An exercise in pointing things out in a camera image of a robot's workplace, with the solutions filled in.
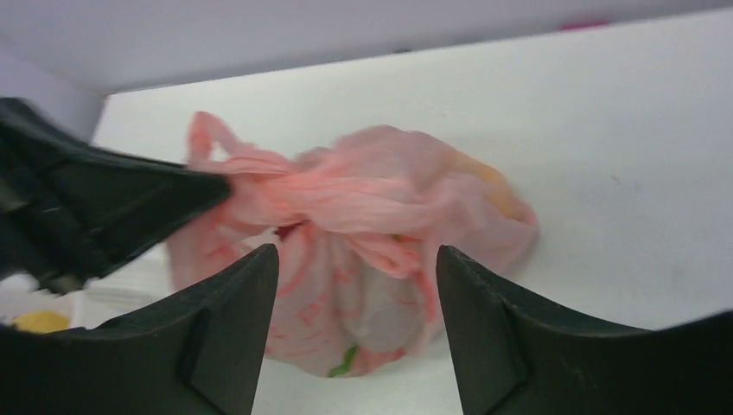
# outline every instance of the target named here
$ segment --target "translucent plastic bag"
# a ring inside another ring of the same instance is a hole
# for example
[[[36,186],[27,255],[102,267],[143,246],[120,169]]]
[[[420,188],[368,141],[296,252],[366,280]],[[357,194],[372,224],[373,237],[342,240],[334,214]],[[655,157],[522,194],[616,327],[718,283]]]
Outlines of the translucent plastic bag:
[[[224,162],[211,159],[215,144]],[[504,272],[537,232],[496,170],[389,126],[290,161],[199,112],[189,166],[227,175],[234,195],[169,239],[174,287],[214,275],[269,234],[280,275],[266,355],[320,376],[367,374],[420,353],[443,329],[440,245]]]

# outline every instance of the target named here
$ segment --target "white tabletop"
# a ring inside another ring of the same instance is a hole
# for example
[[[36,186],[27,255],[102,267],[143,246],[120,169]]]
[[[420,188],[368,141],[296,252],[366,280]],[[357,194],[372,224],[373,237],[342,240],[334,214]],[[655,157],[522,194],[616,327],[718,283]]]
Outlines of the white tabletop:
[[[197,110],[288,156],[368,125],[426,131],[536,208],[513,279],[658,328],[733,304],[731,39],[719,11],[122,93],[96,143],[181,161]],[[357,380],[266,362],[254,413],[456,415],[444,342],[431,353]]]

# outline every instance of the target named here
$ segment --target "yellow object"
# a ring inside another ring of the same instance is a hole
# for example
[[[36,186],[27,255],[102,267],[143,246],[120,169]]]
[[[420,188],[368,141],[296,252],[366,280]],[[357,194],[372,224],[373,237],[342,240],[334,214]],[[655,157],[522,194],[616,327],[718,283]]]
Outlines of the yellow object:
[[[13,320],[13,325],[22,331],[33,333],[52,333],[69,328],[71,321],[68,317],[53,311],[36,311],[19,316]]]
[[[494,205],[506,218],[517,219],[519,210],[517,199],[509,187],[509,182],[499,170],[488,166],[473,157],[456,151],[453,159],[452,169],[460,173],[466,173],[482,179],[484,182],[495,184],[499,187],[496,192],[487,196],[487,201]]]

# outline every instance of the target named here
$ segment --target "dark object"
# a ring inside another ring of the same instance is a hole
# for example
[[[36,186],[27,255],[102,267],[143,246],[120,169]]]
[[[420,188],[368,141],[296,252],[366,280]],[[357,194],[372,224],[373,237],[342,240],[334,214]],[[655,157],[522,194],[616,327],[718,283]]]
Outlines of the dark object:
[[[569,310],[454,248],[437,263],[465,415],[733,412],[733,313],[645,331]]]
[[[0,265],[42,289],[109,275],[230,191],[224,177],[94,148],[0,99]]]
[[[3,415],[249,415],[277,290],[277,250],[94,330],[0,327]]]

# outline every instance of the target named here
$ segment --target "pink plastic bag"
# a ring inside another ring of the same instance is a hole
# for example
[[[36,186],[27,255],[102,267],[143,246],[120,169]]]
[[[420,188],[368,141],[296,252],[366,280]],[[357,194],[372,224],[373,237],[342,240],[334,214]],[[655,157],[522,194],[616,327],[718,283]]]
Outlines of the pink plastic bag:
[[[211,159],[214,144],[228,160]],[[245,239],[269,233],[280,275],[266,356],[335,377],[418,354],[443,329],[438,247],[504,272],[537,231],[525,203],[517,219],[487,203],[500,189],[456,172],[455,153],[427,134],[377,126],[290,161],[198,112],[190,168],[227,175],[234,195],[169,238],[174,287],[214,275],[252,250]]]

